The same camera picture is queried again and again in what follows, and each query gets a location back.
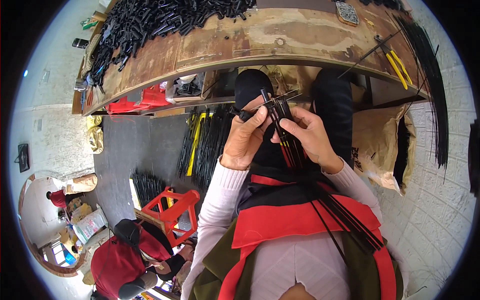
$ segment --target woman's right hand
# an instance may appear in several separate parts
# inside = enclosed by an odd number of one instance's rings
[[[293,107],[290,111],[296,122],[282,119],[280,126],[300,140],[308,157],[319,164],[325,172],[329,174],[340,172],[343,160],[333,151],[322,119],[303,108]],[[271,141],[280,142],[276,131]]]

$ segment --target hand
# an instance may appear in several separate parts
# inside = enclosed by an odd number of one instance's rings
[[[250,111],[263,102],[262,96],[258,96],[243,109]],[[232,170],[246,170],[264,140],[266,128],[271,123],[272,120],[267,118],[267,108],[265,106],[261,106],[255,115],[245,123],[238,116],[235,116],[232,120],[232,127],[223,149],[220,164]]]
[[[343,168],[343,161],[333,151],[322,119],[299,107],[293,107],[290,111],[296,122],[282,119],[280,126],[300,140],[308,157],[314,163],[319,164],[325,172],[329,174],[340,172]],[[273,143],[280,142],[276,131],[271,141]]]

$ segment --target concrete floor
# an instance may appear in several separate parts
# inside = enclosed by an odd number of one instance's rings
[[[104,151],[94,157],[98,185],[86,193],[84,201],[93,207],[99,204],[112,228],[124,218],[134,218],[129,184],[132,169],[153,172],[175,192],[196,189],[188,180],[183,182],[175,176],[187,116],[104,117]],[[197,215],[203,197],[201,193]],[[187,217],[180,219],[180,228],[189,226]]]

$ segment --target woman's left hand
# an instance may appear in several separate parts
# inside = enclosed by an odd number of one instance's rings
[[[250,101],[243,109],[251,109],[264,102],[262,96]],[[220,164],[232,170],[245,171],[257,153],[260,144],[264,140],[264,133],[272,121],[267,118],[267,108],[261,106],[255,115],[245,123],[235,116],[227,142],[223,149]]]

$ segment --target white plastic bag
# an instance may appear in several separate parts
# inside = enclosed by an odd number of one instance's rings
[[[107,218],[103,214],[102,208],[97,204],[97,210],[88,214],[77,224],[74,224],[73,231],[75,231],[75,234],[82,244],[85,245],[88,240],[107,223]]]

